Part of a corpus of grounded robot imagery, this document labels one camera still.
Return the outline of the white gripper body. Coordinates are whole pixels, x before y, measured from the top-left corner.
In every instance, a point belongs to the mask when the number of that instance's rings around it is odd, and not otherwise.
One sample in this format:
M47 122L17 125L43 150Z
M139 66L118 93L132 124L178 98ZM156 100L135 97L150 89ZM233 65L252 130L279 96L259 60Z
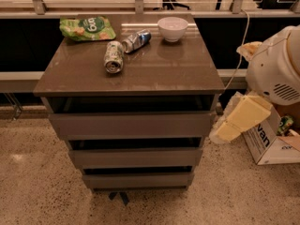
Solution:
M246 95L236 106L237 117L234 123L242 132L247 131L269 117L272 107L273 105L263 97Z

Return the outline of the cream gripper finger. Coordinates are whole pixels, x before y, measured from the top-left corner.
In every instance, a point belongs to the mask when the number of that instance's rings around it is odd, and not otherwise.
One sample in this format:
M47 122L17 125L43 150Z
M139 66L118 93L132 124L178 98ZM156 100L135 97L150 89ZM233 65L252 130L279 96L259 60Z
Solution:
M241 132L236 127L233 127L230 123L224 122L217 129L216 134L219 139L227 143L239 137Z

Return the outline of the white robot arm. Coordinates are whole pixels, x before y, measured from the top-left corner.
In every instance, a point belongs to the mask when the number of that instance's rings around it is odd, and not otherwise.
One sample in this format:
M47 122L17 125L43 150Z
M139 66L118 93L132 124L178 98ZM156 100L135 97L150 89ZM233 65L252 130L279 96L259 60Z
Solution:
M228 143L254 128L271 114L275 104L300 101L300 26L287 26L258 47L241 47L248 59L249 92L235 94L224 114L213 125L209 138Z

